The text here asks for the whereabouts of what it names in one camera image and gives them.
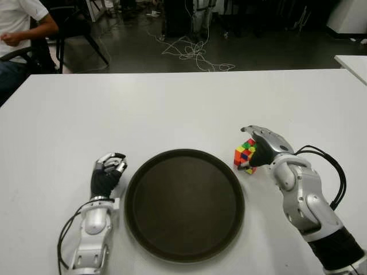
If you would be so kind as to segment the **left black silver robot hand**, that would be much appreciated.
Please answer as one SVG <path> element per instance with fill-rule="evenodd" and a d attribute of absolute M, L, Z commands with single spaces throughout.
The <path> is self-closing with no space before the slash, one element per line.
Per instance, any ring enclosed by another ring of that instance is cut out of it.
<path fill-rule="evenodd" d="M 113 152 L 100 157 L 92 171 L 90 198 L 109 198 L 127 166 L 124 154 Z"/>

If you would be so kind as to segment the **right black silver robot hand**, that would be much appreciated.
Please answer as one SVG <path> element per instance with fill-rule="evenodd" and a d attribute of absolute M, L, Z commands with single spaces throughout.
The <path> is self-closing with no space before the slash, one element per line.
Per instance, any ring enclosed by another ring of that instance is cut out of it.
<path fill-rule="evenodd" d="M 241 128 L 240 131 L 251 135 L 257 144 L 257 149 L 250 160 L 238 166 L 238 170 L 247 170 L 249 168 L 271 164 L 281 154 L 294 154 L 293 148 L 285 138 L 268 128 L 249 125 Z"/>

